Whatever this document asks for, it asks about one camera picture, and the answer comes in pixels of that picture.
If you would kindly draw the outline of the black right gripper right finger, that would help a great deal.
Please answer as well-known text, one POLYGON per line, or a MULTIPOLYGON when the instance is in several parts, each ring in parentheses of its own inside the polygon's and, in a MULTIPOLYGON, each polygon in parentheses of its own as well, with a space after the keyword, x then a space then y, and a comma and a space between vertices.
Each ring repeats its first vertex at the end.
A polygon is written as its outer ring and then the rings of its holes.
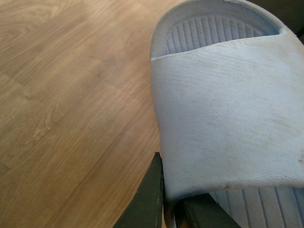
POLYGON ((208 193, 180 200, 174 208, 174 218, 178 228, 239 227, 208 193))

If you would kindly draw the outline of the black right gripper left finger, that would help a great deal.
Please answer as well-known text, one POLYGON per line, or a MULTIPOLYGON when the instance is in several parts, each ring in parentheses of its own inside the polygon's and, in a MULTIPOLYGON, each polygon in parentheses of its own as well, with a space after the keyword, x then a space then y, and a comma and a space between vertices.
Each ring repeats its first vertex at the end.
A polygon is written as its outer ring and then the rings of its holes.
POLYGON ((161 228, 163 188, 162 158, 160 153, 156 152, 133 199, 114 227, 161 228))

